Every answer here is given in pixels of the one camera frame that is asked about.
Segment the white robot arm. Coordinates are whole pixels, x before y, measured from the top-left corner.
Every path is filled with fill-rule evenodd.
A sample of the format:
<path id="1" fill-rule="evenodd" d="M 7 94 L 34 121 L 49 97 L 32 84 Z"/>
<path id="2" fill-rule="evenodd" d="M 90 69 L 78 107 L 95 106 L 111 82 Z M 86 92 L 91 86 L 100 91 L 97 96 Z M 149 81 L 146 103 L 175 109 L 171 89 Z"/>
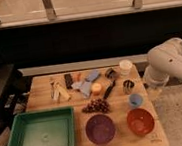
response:
<path id="1" fill-rule="evenodd" d="M 182 81 L 182 39 L 173 37 L 151 48 L 147 54 L 149 65 L 143 76 L 147 85 L 165 86 L 170 76 Z"/>

